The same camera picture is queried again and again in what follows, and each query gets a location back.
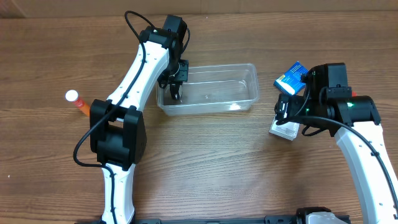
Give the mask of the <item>white medicine box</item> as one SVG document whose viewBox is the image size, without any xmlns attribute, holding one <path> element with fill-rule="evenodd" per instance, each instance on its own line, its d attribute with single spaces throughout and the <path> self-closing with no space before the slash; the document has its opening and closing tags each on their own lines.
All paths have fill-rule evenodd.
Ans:
<svg viewBox="0 0 398 224">
<path fill-rule="evenodd" d="M 276 125 L 276 117 L 274 117 L 271 123 L 269 133 L 293 141 L 297 137 L 300 124 L 288 122 L 283 125 Z"/>
</svg>

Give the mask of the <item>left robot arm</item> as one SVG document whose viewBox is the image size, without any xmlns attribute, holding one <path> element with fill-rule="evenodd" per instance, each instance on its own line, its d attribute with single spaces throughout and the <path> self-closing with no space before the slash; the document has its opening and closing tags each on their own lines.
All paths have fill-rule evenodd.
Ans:
<svg viewBox="0 0 398 224">
<path fill-rule="evenodd" d="M 188 80 L 188 60 L 181 58 L 190 31 L 178 16 L 167 16 L 161 28 L 149 24 L 136 32 L 139 48 L 126 76 L 107 100 L 90 106 L 90 148 L 103 171 L 105 206 L 100 223 L 133 223 L 134 169 L 146 148 L 143 110 L 155 85 L 181 97 Z"/>
</svg>

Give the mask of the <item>orange bottle white cap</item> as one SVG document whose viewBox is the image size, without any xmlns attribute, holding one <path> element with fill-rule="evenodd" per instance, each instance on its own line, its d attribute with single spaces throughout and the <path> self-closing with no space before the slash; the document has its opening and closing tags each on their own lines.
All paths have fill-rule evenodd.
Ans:
<svg viewBox="0 0 398 224">
<path fill-rule="evenodd" d="M 76 90 L 68 90 L 65 94 L 65 99 L 73 103 L 85 115 L 90 115 L 90 106 L 85 103 Z"/>
</svg>

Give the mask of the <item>blue lozenge box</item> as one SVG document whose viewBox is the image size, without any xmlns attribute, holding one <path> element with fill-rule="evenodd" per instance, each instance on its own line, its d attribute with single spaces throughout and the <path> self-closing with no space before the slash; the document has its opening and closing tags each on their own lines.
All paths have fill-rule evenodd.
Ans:
<svg viewBox="0 0 398 224">
<path fill-rule="evenodd" d="M 305 88 L 301 77 L 307 72 L 308 70 L 299 61 L 296 61 L 285 73 L 275 79 L 274 86 L 282 93 L 296 95 Z"/>
</svg>

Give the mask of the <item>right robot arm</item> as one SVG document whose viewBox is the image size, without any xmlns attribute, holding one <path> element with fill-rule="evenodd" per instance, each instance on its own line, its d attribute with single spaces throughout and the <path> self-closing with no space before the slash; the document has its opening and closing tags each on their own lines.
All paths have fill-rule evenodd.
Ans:
<svg viewBox="0 0 398 224">
<path fill-rule="evenodd" d="M 277 125 L 329 131 L 348 164 L 364 223 L 397 223 L 397 177 L 384 144 L 381 117 L 370 96 L 354 96 L 344 63 L 326 63 L 301 76 L 303 96 L 281 93 Z"/>
</svg>

